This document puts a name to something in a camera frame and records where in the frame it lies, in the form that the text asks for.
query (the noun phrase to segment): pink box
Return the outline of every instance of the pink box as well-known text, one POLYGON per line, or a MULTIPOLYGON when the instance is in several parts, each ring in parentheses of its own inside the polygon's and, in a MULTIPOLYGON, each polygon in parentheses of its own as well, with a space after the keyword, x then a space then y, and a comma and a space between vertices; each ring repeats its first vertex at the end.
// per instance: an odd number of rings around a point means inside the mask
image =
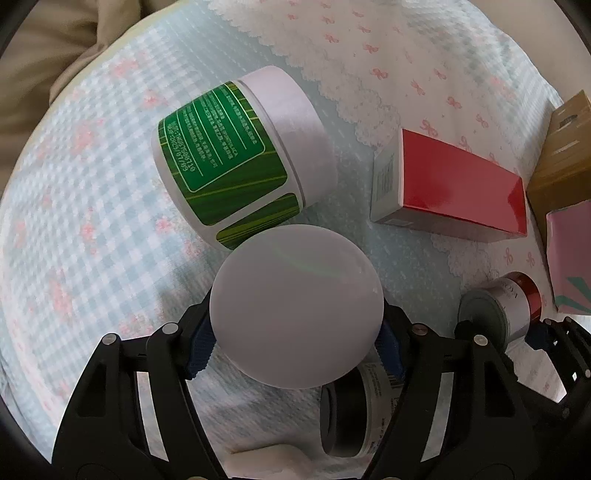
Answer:
POLYGON ((560 313, 591 315, 591 200, 546 215, 548 267, 560 313))

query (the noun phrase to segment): can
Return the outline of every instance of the can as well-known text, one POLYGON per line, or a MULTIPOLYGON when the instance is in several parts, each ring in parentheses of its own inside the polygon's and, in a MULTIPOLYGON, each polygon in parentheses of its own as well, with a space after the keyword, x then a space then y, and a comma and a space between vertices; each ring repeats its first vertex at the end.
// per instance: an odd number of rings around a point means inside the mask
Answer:
POLYGON ((336 188, 336 159, 313 105, 267 66, 162 119, 152 151, 173 203, 224 251, 283 223, 336 188))
POLYGON ((534 281, 522 272, 510 272, 464 294, 457 319, 476 324, 504 352, 509 343, 527 334, 541 313, 540 291, 534 281))
POLYGON ((324 385, 320 394, 320 439, 337 457, 373 455, 396 409, 404 384, 378 362, 364 362, 324 385))

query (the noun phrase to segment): brown box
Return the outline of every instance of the brown box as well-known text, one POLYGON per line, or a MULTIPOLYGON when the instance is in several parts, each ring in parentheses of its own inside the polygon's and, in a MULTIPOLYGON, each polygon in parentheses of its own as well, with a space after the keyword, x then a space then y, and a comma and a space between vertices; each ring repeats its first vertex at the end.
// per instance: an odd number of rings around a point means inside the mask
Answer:
POLYGON ((584 91, 552 113, 527 197, 544 246, 546 214, 591 199, 591 103, 584 91))

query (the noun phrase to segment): green label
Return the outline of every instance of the green label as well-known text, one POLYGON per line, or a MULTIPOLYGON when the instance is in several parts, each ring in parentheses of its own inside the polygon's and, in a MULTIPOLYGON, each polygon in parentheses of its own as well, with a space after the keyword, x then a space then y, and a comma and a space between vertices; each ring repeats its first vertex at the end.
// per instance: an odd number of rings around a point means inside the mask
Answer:
POLYGON ((217 241, 234 250, 244 240, 300 213, 297 197, 288 193, 217 233, 217 241))
POLYGON ((287 181, 252 106, 233 82, 158 124, 168 167, 201 223, 214 225, 287 181))

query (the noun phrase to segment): barcode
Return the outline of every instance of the barcode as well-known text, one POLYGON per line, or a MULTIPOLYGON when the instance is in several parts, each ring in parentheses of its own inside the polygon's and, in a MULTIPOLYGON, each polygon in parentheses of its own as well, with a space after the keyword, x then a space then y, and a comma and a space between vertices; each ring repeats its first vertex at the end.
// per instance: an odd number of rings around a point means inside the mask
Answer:
POLYGON ((382 168, 382 171, 378 173, 378 181, 376 188, 378 189, 376 194, 376 200, 379 200, 387 193, 390 193, 392 190, 392 170, 393 170, 393 162, 389 161, 388 165, 382 168))
POLYGON ((404 383, 396 379, 393 375, 388 374, 388 380, 390 381, 390 388, 393 390, 404 386, 404 383))

